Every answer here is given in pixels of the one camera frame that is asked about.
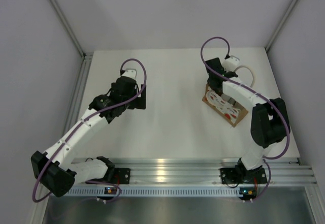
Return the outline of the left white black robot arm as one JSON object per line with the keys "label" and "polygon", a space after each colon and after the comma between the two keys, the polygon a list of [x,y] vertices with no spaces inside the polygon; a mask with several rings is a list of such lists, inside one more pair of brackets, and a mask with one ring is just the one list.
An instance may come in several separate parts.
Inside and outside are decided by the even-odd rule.
{"label": "left white black robot arm", "polygon": [[106,157],[74,163],[74,159],[102,128],[125,110],[146,108],[146,84],[140,87],[134,77],[120,76],[107,94],[93,99],[80,120],[53,146],[31,156],[36,184],[42,184],[56,197],[64,196],[72,186],[114,180],[115,165]]}

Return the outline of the jute watermelon canvas bag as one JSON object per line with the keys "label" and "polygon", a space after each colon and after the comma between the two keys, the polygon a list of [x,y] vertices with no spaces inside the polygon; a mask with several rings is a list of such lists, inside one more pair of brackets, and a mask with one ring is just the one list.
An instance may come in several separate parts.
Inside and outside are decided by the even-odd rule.
{"label": "jute watermelon canvas bag", "polygon": [[214,91],[210,84],[213,82],[209,81],[210,78],[218,78],[207,69],[209,78],[205,87],[205,94],[202,101],[212,108],[217,114],[225,119],[231,126],[235,127],[244,117],[248,114],[248,111],[232,97],[222,93],[221,90]]}

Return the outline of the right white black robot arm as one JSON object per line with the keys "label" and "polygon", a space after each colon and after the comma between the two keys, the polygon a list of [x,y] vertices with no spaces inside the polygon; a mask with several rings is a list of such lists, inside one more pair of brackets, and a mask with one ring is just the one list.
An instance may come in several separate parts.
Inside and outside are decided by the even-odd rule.
{"label": "right white black robot arm", "polygon": [[263,160],[283,157],[290,145],[290,125],[282,98],[270,99],[244,83],[235,69],[225,68],[219,58],[204,61],[207,84],[213,92],[227,95],[250,115],[252,142],[233,168],[228,168],[222,182],[267,183]]}

